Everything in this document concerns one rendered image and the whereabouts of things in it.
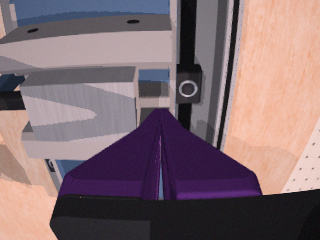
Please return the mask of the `grey metal block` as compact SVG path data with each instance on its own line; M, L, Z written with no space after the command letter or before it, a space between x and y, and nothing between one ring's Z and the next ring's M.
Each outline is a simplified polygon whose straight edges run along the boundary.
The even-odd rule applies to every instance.
M138 66L32 72L19 86L36 141L116 142L139 127Z

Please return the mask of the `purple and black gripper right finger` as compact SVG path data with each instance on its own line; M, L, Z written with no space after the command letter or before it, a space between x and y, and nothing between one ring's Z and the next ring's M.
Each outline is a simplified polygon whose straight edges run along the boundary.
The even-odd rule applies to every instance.
M161 108L161 169L163 199L263 195L253 171L184 128L166 108Z

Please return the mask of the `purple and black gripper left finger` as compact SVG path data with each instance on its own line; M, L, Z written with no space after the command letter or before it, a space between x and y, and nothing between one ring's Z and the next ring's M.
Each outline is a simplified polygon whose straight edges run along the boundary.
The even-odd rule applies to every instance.
M154 109L138 128L66 173L57 199L65 194L159 199L160 167L161 109Z

